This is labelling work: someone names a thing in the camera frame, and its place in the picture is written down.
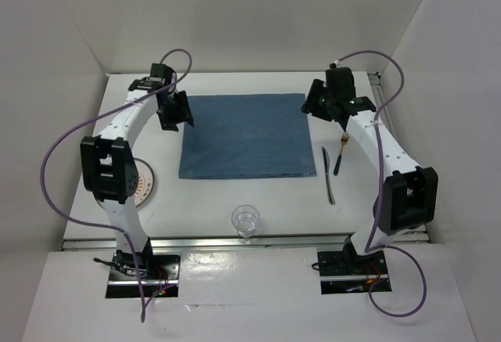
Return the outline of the clear plastic cup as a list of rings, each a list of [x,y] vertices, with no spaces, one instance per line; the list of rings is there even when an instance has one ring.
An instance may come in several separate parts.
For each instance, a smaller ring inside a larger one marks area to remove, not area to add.
[[[250,238],[258,231],[260,214],[255,207],[244,204],[233,211],[231,222],[239,236]]]

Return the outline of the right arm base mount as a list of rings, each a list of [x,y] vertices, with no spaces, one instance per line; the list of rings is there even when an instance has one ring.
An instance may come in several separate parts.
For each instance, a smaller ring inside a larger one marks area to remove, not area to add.
[[[322,295],[368,293],[372,285],[374,292],[392,291],[382,252],[361,261],[348,261],[344,252],[318,251],[311,268],[319,273]]]

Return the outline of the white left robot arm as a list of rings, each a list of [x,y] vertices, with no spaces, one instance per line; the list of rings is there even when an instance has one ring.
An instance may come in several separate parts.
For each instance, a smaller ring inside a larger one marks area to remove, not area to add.
[[[117,254],[127,259],[127,270],[138,279],[151,275],[155,260],[134,201],[139,171],[132,149],[152,116],[157,116],[163,131],[194,125],[187,94],[176,89],[177,80],[172,68],[154,63],[148,76],[130,84],[124,105],[112,113],[112,121],[80,144],[84,187],[117,228]]]

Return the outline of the blue cloth placemat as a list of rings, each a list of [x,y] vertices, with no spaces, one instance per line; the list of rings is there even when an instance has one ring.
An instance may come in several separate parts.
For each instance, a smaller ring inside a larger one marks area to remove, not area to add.
[[[192,180],[301,178],[316,174],[305,95],[196,95],[183,131],[178,176]]]

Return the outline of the orange patterned plate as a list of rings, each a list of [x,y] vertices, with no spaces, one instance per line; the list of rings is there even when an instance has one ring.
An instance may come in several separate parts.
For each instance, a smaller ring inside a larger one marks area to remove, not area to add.
[[[156,176],[153,168],[143,159],[134,158],[138,171],[138,185],[134,194],[135,206],[144,204],[153,194]]]

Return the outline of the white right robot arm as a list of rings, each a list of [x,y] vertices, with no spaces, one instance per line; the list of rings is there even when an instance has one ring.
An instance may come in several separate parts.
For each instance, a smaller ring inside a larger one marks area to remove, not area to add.
[[[347,238],[341,255],[345,270],[361,272],[369,256],[396,236],[434,219],[438,174],[410,157],[380,120],[372,101],[356,95],[355,78],[348,67],[330,65],[324,81],[312,82],[301,110],[337,122],[379,172],[373,221]]]

